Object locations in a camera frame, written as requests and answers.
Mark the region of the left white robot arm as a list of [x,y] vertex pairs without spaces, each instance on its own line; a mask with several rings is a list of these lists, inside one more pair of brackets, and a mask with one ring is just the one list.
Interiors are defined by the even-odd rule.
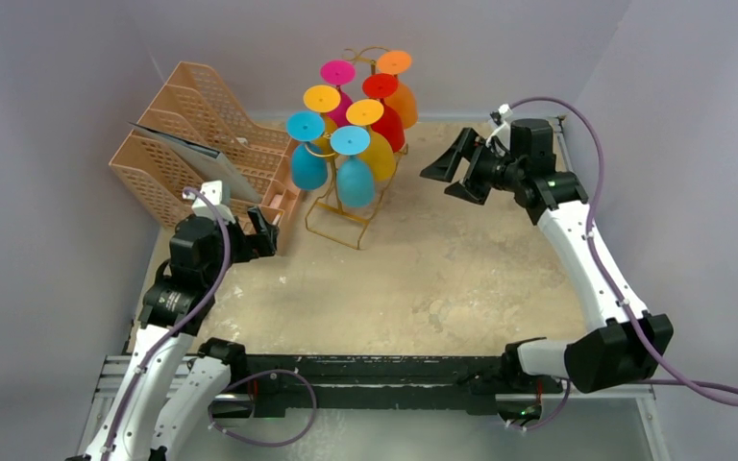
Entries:
[[220,226],[206,207],[176,226],[169,257],[143,296],[135,346],[116,398],[80,459],[175,460],[215,394],[245,386],[244,346],[209,339],[179,388],[171,388],[227,269],[277,251],[277,226],[257,206],[247,214],[250,234],[229,212]]

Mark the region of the red wine glass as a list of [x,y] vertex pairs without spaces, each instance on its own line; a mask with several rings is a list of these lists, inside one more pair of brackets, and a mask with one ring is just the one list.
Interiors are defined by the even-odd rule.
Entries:
[[400,115],[386,100],[398,89],[397,79],[389,74],[376,73],[367,77],[363,84],[364,94],[381,103],[381,118],[371,127],[374,132],[381,134],[389,143],[393,152],[399,152],[406,144],[404,128]]

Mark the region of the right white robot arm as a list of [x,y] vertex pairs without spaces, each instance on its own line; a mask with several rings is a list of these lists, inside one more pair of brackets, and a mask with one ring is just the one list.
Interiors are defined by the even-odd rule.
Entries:
[[509,128],[507,148],[462,129],[420,173],[445,182],[445,194],[477,205],[493,189],[512,193],[552,245],[578,296],[586,334],[571,343],[539,337],[506,345],[504,384],[523,391],[540,376],[551,376],[592,393],[652,377],[658,367],[654,355],[665,352],[674,335],[670,319],[649,312],[597,229],[587,225],[589,199],[574,173],[557,170],[551,124],[525,118]]

